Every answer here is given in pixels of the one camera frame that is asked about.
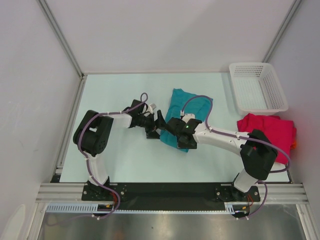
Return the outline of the teal t shirt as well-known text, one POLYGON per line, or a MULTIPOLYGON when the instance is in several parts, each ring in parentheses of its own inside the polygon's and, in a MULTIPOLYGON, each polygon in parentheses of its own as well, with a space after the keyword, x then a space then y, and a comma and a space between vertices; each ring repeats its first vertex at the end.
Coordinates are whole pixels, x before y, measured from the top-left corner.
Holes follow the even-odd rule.
POLYGON ((196 94, 185 92, 181 88, 174 88, 164 120, 168 122, 171 118, 180 118, 181 110, 183 110, 185 114, 194 114, 197 120, 204 122, 210 111, 213 99, 197 97, 192 99, 184 108, 186 102, 195 96, 196 94))

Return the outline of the white plastic perforated basket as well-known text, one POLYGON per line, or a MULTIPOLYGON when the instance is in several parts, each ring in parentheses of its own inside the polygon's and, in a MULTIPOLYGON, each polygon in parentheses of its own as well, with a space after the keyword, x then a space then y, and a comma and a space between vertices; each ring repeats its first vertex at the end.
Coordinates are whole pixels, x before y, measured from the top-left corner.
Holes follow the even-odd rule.
POLYGON ((265 62, 229 65, 230 85, 237 112, 245 116, 286 112, 289 104, 274 67, 265 62))

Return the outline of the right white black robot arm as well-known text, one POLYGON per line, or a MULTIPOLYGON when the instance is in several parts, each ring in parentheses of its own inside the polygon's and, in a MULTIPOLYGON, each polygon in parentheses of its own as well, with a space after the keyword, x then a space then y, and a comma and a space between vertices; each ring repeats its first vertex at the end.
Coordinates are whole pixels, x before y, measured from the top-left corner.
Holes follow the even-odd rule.
POLYGON ((164 130, 176 137, 178 149, 196 149, 198 144, 211 145, 241 157, 243 170, 234 178, 230 194, 242 201, 250 188, 258 181, 264 181, 271 173, 278 151, 260 130, 251 133, 223 132, 215 130, 201 120, 172 117, 164 130))

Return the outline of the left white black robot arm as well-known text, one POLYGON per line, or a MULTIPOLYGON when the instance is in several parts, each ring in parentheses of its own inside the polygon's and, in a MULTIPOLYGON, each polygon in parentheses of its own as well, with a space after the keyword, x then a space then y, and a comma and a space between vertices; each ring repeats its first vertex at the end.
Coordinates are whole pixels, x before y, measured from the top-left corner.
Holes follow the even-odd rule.
POLYGON ((100 200, 110 194, 117 195, 110 187, 110 177, 100 155, 105 150, 112 129, 130 129, 140 127, 145 130, 147 139, 159 139, 157 130, 164 130, 166 121, 162 112, 155 117, 154 104, 134 99, 131 106, 122 111, 99 113, 88 110, 73 135, 73 143, 84 156, 89 173, 87 185, 100 200))

